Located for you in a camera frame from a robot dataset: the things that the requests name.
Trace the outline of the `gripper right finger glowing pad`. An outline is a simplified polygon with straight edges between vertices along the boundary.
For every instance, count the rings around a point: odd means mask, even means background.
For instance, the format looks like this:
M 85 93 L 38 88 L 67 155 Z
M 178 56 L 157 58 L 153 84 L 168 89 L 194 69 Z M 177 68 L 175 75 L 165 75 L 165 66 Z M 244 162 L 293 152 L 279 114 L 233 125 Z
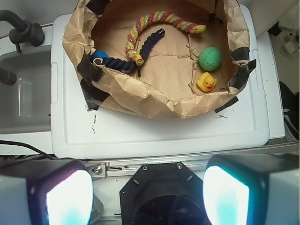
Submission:
M 213 225 L 298 225 L 300 157 L 216 154 L 204 173 L 203 201 Z

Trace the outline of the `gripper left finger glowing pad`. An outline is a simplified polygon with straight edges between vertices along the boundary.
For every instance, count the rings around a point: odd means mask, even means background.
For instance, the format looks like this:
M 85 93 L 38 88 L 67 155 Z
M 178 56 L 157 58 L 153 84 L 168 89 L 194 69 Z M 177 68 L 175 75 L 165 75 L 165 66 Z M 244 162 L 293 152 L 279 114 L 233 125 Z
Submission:
M 92 178 L 80 160 L 0 164 L 2 225 L 87 225 L 92 205 Z

